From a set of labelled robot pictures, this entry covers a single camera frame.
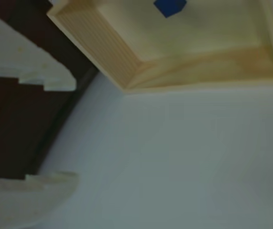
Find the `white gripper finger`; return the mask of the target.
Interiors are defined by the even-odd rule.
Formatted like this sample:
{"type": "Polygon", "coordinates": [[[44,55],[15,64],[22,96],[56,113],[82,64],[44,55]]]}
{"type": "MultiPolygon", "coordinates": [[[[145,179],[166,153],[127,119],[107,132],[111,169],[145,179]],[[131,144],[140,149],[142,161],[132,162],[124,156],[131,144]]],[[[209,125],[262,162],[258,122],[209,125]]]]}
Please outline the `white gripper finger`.
{"type": "Polygon", "coordinates": [[[74,91],[71,72],[48,52],[0,19],[0,77],[20,84],[43,86],[45,91],[74,91]]]}
{"type": "Polygon", "coordinates": [[[72,172],[26,175],[25,179],[0,178],[0,229],[32,227],[65,202],[77,189],[72,172]]]}

